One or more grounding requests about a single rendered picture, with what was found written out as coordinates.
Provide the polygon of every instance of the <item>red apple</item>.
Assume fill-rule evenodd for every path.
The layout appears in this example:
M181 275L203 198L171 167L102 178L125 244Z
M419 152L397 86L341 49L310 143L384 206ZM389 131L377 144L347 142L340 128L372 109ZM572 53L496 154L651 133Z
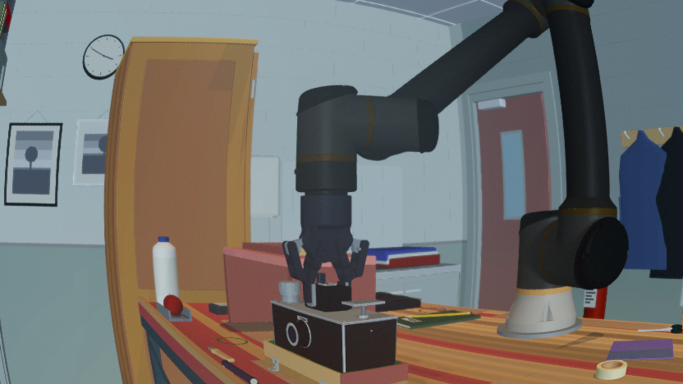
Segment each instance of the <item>red apple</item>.
M168 309L168 312L173 316L182 313L182 301L175 295L168 295L163 298L163 306Z

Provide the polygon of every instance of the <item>clock hand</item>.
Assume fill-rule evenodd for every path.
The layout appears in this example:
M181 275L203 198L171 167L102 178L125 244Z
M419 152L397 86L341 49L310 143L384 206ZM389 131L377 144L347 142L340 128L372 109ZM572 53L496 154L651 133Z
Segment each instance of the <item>clock hand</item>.
M90 47L90 49L92 49L93 51L97 52L97 49L95 49L95 48ZM100 54L100 55L102 55L103 57L106 57L106 58L109 59L109 60L113 60L113 59L112 59L111 57L109 57L109 56L103 55L102 53L99 53L99 52L97 52L97 53Z

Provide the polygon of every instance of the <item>clock face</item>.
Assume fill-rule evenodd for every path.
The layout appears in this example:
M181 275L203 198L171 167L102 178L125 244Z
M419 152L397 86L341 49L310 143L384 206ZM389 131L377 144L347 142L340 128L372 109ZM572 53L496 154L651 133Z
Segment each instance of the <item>clock face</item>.
M93 79L107 79L117 71L124 52L123 43L118 37L103 34L90 42L85 49L83 69Z

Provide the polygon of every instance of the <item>ceiling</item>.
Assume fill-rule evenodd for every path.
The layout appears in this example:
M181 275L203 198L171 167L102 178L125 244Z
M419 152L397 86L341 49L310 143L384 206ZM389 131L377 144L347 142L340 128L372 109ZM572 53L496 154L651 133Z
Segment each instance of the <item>ceiling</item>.
M398 12L443 25L502 12L506 0L338 0Z

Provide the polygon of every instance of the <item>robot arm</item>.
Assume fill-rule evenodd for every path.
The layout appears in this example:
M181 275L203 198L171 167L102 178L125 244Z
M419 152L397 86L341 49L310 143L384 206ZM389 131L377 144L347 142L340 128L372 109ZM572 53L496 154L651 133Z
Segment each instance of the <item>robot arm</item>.
M305 193L301 197L302 232L296 244L286 241L283 248L292 277L304 283L306 303L311 302L311 284L321 263L332 262L340 281L349 282L362 275L364 262L359 258L364 260L369 245L350 234L348 195L356 190L357 155L383 160L404 152L434 150L440 111L518 45L527 38L540 36L548 27L557 62L566 144L567 199L560 207L561 217L565 212L574 215L574 219L584 219L560 222L557 230L565 235L558 238L564 240L552 238L548 247L569 247L578 252L583 238L577 239L577 234L586 232L597 219L616 216L616 207L609 198L607 134L598 62L585 9L592 3L509 0L500 15L388 97L361 96L355 88L344 85L311 89L300 96L295 174L296 190ZM603 238L613 236L605 233ZM353 253L348 264L346 250L352 244L360 245L360 250ZM302 245L307 253L303 270L297 252ZM610 284L626 262L622 248L616 247L619 251L607 256L608 261L616 261L607 273L604 269L596 271L597 264L577 264L568 271L554 272L554 283L561 281L581 287ZM571 263L557 263L555 268Z

